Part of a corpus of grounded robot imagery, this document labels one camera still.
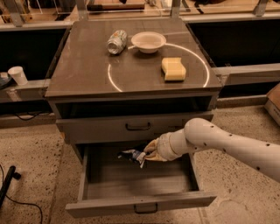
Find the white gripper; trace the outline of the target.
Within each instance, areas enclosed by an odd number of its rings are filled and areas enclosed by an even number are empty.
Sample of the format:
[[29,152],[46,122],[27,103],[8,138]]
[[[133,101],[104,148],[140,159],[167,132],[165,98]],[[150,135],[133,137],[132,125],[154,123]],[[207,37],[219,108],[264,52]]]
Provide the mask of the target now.
[[149,161],[166,162],[172,161],[177,158],[177,154],[172,150],[170,144],[171,133],[165,133],[161,135],[158,139],[153,139],[149,142],[145,148],[144,152],[152,152],[145,155],[145,159]]

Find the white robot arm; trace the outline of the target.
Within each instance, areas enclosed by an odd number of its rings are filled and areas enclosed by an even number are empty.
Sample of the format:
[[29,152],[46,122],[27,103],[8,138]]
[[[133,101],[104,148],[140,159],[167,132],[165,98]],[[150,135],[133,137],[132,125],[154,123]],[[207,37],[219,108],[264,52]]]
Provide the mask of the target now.
[[280,181],[280,145],[228,133],[208,120],[193,118],[183,129],[162,134],[144,148],[151,161],[172,161],[184,154],[216,149]]

